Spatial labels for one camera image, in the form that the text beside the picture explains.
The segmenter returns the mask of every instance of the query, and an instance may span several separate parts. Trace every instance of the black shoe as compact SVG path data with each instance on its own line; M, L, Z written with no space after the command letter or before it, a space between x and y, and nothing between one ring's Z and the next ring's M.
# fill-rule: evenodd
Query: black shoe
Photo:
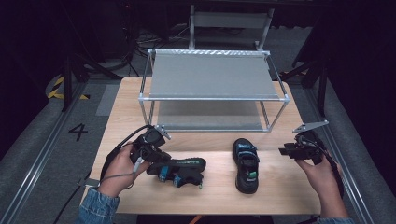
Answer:
M239 138L233 143L233 160L238 166L236 188L242 193L255 193L259 187L260 160L257 148L247 139Z
M158 175L160 181L173 180L174 186L180 188L185 184L202 185L201 172L206 168L206 161L202 158L188 158L185 160L170 160L156 162L147 169L148 175Z

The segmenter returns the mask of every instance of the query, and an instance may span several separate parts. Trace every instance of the denim sleeve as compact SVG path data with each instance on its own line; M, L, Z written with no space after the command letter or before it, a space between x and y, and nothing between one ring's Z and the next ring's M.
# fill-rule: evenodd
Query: denim sleeve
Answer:
M317 224L354 224L352 218L319 218Z
M79 206L78 218L75 223L112 224L119 203L119 197L111 198L97 191L97 188L90 188Z

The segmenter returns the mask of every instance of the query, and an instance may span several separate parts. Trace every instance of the floor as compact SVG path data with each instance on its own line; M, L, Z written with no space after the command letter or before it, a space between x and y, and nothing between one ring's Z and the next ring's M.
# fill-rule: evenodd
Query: floor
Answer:
M132 60L133 69L126 66L113 72L122 77L136 76L135 72L142 75L145 48L186 49L188 35L183 29L183 26L177 28L175 38L163 46L142 36ZM291 64L309 32L310 28L298 27L270 29L264 49L271 51L279 72L292 69ZM254 50L255 36L259 35L248 30L203 30L196 35L196 48ZM119 61L108 60L103 66ZM315 106L317 85L306 90L300 84L302 78L297 76L287 81L302 119L305 123L321 121L323 118ZM47 92L57 79L49 83ZM49 99L49 104L0 162L0 214L4 214L1 223L73 222L83 190L73 193L78 181L91 170L119 85L119 80L100 74L92 74L87 83L74 82L74 98L84 94L89 95L89 99L74 101L64 113L61 112L62 99ZM376 170L331 83L326 92L325 113L330 124L318 133L343 166L348 213L357 223L396 223L395 197ZM72 130L87 133L79 135L70 132ZM64 209L69 197L71 200ZM276 224L297 223L308 218L310 216L273 216ZM135 223L135 216L119 214L115 222Z

